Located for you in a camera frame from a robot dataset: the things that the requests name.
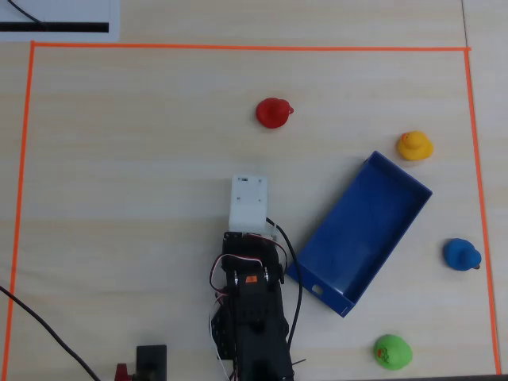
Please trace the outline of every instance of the orange line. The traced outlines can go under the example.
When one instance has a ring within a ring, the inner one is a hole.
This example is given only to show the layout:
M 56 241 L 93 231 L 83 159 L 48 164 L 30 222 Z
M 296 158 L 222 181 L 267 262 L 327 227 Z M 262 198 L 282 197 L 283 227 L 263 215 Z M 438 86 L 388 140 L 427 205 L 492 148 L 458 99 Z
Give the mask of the orange line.
M 196 50 L 255 50 L 276 52 L 466 52 L 469 47 L 397 47 L 397 46 L 248 46 L 206 44 L 80 44 L 68 42 L 36 42 L 46 48 L 148 48 L 148 49 L 196 49 Z
M 501 374 L 501 360 L 499 359 L 498 328 L 495 315 L 494 284 L 492 279 L 491 250 L 489 245 L 489 232 L 487 228 L 487 212 L 485 211 L 485 196 L 483 195 L 482 167 L 479 162 L 478 133 L 476 131 L 475 103 L 473 100 L 473 87 L 471 84 L 471 67 L 469 66 L 469 53 L 464 50 L 466 65 L 466 81 L 468 83 L 469 115 L 471 118 L 471 131 L 473 147 L 475 149 L 476 179 L 478 181 L 479 208 L 482 216 L 483 245 L 485 246 L 485 267 L 487 268 L 487 289 L 489 294 L 489 310 L 491 312 L 492 349 L 496 374 Z
M 14 288 L 16 287 L 17 250 L 19 247 L 21 207 L 23 203 L 23 178 L 25 177 L 26 133 L 29 127 L 30 95 L 32 93 L 34 53 L 35 53 L 35 44 L 32 41 L 30 43 L 29 72 L 26 80 L 25 113 L 23 116 L 23 132 L 21 134 L 21 155 L 19 159 L 19 175 L 17 178 L 16 223 L 14 226 L 13 261 L 10 270 L 10 288 L 9 288 L 11 294 L 14 294 Z M 9 305 L 7 307 L 6 342 L 4 344 L 3 349 L 2 381 L 7 380 L 7 366 L 9 364 L 10 333 L 12 329 L 12 323 L 13 323 L 13 300 L 9 299 Z

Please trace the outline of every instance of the blue plastic tray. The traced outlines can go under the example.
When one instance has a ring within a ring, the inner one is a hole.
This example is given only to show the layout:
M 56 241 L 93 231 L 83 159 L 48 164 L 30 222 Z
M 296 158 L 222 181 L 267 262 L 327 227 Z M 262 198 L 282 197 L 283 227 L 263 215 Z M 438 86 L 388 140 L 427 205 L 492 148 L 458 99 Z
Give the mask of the blue plastic tray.
M 298 255 L 303 286 L 346 316 L 431 195 L 374 151 Z

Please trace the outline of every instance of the green rubber duck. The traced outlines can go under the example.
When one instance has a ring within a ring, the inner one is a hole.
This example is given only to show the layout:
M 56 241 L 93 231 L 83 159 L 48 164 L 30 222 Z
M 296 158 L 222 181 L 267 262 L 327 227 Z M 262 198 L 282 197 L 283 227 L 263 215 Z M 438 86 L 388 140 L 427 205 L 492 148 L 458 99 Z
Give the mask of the green rubber duck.
M 374 357 L 383 368 L 397 371 L 411 362 L 413 351 L 401 337 L 385 335 L 376 341 Z

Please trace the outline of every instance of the white paper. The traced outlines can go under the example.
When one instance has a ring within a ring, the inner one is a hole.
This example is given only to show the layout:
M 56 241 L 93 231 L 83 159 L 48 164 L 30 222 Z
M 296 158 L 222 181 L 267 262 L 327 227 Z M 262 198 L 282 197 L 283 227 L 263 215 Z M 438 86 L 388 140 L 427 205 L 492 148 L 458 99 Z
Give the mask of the white paper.
M 120 40 L 120 0 L 15 0 L 41 21 L 108 22 L 108 33 L 0 32 L 0 41 L 114 42 Z M 33 22 L 0 1 L 0 22 Z

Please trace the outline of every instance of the white 3d-printed part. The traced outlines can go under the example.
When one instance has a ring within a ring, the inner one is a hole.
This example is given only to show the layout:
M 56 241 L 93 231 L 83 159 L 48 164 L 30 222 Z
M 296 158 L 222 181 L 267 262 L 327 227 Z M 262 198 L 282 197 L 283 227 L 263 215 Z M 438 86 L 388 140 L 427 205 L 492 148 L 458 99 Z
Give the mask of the white 3d-printed part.
M 268 180 L 250 175 L 233 176 L 229 231 L 266 233 Z

